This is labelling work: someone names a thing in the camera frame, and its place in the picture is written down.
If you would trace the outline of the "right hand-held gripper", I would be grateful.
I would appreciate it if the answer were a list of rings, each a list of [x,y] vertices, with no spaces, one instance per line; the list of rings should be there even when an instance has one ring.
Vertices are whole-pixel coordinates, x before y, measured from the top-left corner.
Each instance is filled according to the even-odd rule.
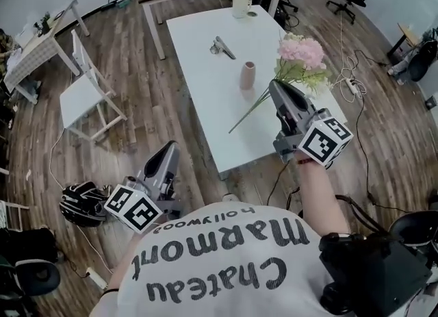
[[[331,165],[353,139],[353,133],[328,109],[316,111],[295,86],[273,79],[268,89],[282,124],[273,142],[280,158],[287,162],[294,152],[301,151],[320,165]]]

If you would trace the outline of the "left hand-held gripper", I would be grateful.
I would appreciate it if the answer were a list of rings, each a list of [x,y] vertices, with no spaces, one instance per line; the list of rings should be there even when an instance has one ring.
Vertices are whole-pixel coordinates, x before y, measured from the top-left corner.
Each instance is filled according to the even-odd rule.
[[[146,162],[145,176],[127,176],[114,188],[105,210],[136,233],[144,233],[160,218],[180,218],[181,201],[173,187],[179,156],[178,143],[167,142]]]

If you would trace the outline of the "pink flowers with green stems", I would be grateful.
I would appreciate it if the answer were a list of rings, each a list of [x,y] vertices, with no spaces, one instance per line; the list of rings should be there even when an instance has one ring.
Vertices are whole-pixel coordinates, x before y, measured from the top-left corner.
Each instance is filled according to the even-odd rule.
[[[316,99],[316,97],[332,88],[333,85],[329,81],[331,72],[323,62],[323,59],[326,57],[325,52],[317,40],[287,32],[284,37],[279,40],[277,52],[279,57],[276,59],[273,79],[283,81],[293,86],[298,84],[299,87],[304,88],[304,95],[312,99]],[[229,130],[229,134],[270,97],[268,86],[249,108],[247,113],[232,126]]]

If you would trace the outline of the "pink ceramic vase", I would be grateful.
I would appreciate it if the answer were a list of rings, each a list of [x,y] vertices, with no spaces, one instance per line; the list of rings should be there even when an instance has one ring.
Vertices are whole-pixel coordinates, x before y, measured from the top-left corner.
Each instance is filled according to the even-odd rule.
[[[254,62],[245,62],[240,73],[240,89],[250,90],[255,82],[256,66]]]

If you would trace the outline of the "black shoulder bag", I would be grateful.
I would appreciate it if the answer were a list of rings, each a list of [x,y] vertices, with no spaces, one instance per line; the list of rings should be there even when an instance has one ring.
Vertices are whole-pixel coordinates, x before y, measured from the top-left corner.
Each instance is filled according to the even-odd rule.
[[[320,297],[325,310],[336,316],[390,317],[410,308],[421,293],[438,290],[438,202],[384,229],[350,197],[337,199],[351,206],[371,234],[322,237],[320,260],[333,278]]]

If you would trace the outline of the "person's right forearm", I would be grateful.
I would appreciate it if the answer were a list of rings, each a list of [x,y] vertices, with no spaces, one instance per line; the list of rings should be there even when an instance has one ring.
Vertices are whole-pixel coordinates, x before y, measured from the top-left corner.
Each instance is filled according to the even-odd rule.
[[[294,158],[298,161],[310,157],[297,151]],[[313,163],[297,164],[297,167],[305,222],[321,237],[330,233],[350,233],[325,167],[315,160]]]

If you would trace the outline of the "white table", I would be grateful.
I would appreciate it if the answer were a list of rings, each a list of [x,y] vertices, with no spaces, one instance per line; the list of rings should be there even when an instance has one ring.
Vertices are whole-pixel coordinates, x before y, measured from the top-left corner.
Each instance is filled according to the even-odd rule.
[[[279,40],[287,33],[261,7],[253,17],[234,18],[229,8],[199,12],[167,22],[192,102],[219,173],[277,153],[273,142],[282,128],[268,97],[229,134],[274,77]],[[213,54],[221,37],[236,56]],[[253,88],[240,89],[245,62],[254,62]],[[346,117],[331,91],[309,98],[316,111],[326,108],[346,125]]]

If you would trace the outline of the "silver metal tool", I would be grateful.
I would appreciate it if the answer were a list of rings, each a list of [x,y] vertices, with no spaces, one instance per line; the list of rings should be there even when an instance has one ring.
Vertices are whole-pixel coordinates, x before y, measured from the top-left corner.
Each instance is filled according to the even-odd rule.
[[[236,56],[232,51],[225,45],[221,37],[216,36],[213,41],[213,45],[210,47],[210,52],[213,54],[225,53],[232,60],[236,59]]]

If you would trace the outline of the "black and white backpack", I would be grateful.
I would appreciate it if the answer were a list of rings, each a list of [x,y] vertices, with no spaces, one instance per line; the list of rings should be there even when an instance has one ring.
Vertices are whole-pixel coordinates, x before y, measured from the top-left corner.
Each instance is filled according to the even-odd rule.
[[[98,227],[107,219],[104,208],[113,190],[111,185],[98,188],[92,181],[67,186],[59,207],[65,219],[79,227]]]

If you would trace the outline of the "white wooden chair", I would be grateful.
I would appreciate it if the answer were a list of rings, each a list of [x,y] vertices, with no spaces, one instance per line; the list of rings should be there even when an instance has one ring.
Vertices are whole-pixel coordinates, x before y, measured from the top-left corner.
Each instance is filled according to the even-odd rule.
[[[116,92],[94,65],[74,29],[71,31],[71,35],[73,39],[73,58],[81,69],[81,75],[60,95],[63,129],[94,143],[108,129],[121,121],[127,120],[127,116],[112,101],[112,98],[116,96]],[[106,103],[116,113],[116,117],[110,122],[107,122],[103,115],[102,103]],[[76,124],[82,118],[87,117],[92,110],[98,112],[102,128],[93,135],[88,136],[80,131]]]

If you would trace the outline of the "white plastic jug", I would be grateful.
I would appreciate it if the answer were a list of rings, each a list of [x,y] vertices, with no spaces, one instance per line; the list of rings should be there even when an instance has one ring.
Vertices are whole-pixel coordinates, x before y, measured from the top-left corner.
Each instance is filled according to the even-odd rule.
[[[250,11],[252,0],[232,0],[232,15],[234,18],[244,18]]]

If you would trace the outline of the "white printed t-shirt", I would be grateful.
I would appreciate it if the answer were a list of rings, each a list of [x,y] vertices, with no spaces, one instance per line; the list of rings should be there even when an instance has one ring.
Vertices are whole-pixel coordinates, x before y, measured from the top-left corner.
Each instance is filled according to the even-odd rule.
[[[292,212],[214,203],[146,234],[90,317],[333,317],[319,243]]]

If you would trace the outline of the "small wooden table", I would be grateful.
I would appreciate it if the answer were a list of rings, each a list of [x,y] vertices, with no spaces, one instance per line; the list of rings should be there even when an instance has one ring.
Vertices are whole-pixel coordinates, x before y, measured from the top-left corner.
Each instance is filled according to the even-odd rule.
[[[387,57],[389,59],[392,58],[402,43],[407,42],[411,47],[414,47],[420,43],[420,39],[410,30],[409,27],[398,23],[398,28],[402,35],[395,45],[387,52]]]

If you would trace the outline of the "black bag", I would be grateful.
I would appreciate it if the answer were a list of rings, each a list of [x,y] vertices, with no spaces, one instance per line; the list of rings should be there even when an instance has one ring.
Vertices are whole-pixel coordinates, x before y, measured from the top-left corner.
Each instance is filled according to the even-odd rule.
[[[57,244],[47,228],[13,231],[0,229],[0,255],[10,264],[27,259],[43,259],[56,263]]]

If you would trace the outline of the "desk with checked cloth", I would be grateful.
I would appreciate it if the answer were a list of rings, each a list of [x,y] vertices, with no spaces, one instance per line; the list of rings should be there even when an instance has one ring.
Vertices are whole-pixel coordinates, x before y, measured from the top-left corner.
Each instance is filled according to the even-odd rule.
[[[56,33],[59,32],[64,17],[68,11],[71,11],[79,23],[82,32],[89,36],[90,33],[86,27],[82,17],[77,10],[78,0],[72,0],[68,6],[62,11],[61,15],[54,20],[53,26],[47,34],[38,37],[35,35],[21,50],[17,59],[13,61],[13,65],[8,69],[4,83],[10,93],[15,90],[24,96],[30,103],[36,105],[38,99],[34,94],[29,93],[21,85],[21,82],[31,75],[37,68],[48,62],[51,58],[58,55],[62,61],[71,70],[76,77],[79,76],[79,70],[72,62],[70,57],[61,48],[58,41],[55,39]]]

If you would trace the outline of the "grey round padded seat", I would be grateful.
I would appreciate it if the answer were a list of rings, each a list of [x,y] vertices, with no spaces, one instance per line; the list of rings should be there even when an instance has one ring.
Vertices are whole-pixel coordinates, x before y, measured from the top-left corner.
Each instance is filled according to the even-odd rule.
[[[27,259],[15,264],[16,279],[27,296],[42,296],[56,290],[61,277],[57,266],[43,259]]]

